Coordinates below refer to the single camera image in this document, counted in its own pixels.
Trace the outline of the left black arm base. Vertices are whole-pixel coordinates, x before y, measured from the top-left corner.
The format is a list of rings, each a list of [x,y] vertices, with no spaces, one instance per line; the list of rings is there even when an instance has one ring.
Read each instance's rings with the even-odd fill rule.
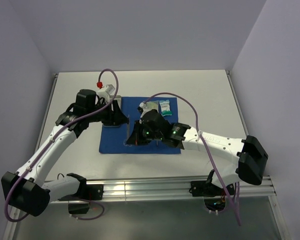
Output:
[[[66,195],[59,201],[81,201],[82,203],[69,203],[68,212],[72,216],[85,215],[92,205],[98,205],[104,192],[103,184],[88,184],[78,194]]]

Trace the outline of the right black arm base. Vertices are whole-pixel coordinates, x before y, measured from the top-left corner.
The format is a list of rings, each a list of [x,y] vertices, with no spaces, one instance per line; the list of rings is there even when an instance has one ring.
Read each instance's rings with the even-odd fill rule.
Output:
[[[208,210],[221,211],[226,207],[226,193],[223,188],[217,187],[206,180],[190,182],[189,193],[193,197],[207,197],[204,204]]]

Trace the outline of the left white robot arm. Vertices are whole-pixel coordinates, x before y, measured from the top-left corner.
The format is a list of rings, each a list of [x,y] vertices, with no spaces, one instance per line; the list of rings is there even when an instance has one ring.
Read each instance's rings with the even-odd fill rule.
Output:
[[[27,215],[39,216],[50,202],[66,196],[82,198],[87,180],[69,173],[59,180],[45,182],[47,175],[63,152],[89,127],[101,122],[104,126],[120,126],[128,122],[115,99],[117,90],[111,84],[98,91],[82,89],[64,113],[56,120],[52,132],[34,155],[16,172],[6,172],[2,179],[5,196],[5,215],[13,206]]]

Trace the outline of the green printed glove packet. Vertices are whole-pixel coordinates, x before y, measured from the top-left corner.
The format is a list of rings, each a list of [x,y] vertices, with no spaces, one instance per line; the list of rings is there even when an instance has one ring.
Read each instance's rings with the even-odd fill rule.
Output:
[[[157,100],[155,100],[155,101],[148,101],[147,102],[147,108],[149,109],[149,110],[156,110],[157,112],[159,111],[159,101]]]

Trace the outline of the metal scissors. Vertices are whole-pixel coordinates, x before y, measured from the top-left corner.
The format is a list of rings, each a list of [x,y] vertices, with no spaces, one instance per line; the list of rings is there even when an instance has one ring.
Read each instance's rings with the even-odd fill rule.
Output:
[[[131,147],[132,146],[131,144],[127,144],[127,140],[128,140],[128,138],[130,136],[130,116],[129,115],[127,116],[127,120],[128,121],[126,123],[126,138],[125,138],[123,144],[126,147]]]

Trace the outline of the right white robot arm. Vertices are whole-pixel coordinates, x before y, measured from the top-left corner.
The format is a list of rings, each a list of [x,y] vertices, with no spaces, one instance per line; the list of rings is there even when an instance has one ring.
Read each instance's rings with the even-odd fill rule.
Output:
[[[226,167],[210,172],[208,186],[221,189],[238,181],[257,186],[262,183],[268,154],[254,136],[235,139],[210,134],[187,124],[170,123],[158,111],[151,110],[134,122],[126,144],[145,146],[152,141],[160,141],[171,148],[206,152],[209,157],[217,155],[227,160]]]

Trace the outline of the blue surgical cloth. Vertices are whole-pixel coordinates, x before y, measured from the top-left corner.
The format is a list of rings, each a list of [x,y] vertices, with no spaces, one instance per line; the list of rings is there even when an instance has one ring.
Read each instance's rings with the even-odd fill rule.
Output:
[[[130,134],[132,133],[134,121],[140,119],[140,113],[137,110],[139,104],[147,98],[142,96],[122,97],[122,112],[125,116],[130,116]],[[99,145],[99,153],[101,154],[163,154],[163,155],[176,155],[180,154],[181,150],[170,148],[165,144],[152,141],[148,145],[124,146],[123,142],[126,138],[126,124],[120,127],[102,127],[101,139]]]

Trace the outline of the white teal gauze packet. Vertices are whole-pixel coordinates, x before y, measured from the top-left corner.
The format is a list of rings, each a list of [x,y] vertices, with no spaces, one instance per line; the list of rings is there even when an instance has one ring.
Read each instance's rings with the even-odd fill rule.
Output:
[[[173,115],[173,112],[171,111],[171,108],[170,108],[170,101],[168,99],[167,100],[160,100],[159,104],[160,104],[160,108],[161,108],[161,115],[163,117]]]

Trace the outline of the metal instrument tray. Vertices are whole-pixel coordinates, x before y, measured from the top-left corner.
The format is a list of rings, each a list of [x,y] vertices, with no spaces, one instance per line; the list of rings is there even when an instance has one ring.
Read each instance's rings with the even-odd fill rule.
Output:
[[[122,97],[120,95],[117,95],[115,97],[115,100],[118,102],[119,108],[122,109]],[[106,128],[108,128],[108,127],[111,128],[112,127],[110,125],[103,125],[103,126],[106,127]]]

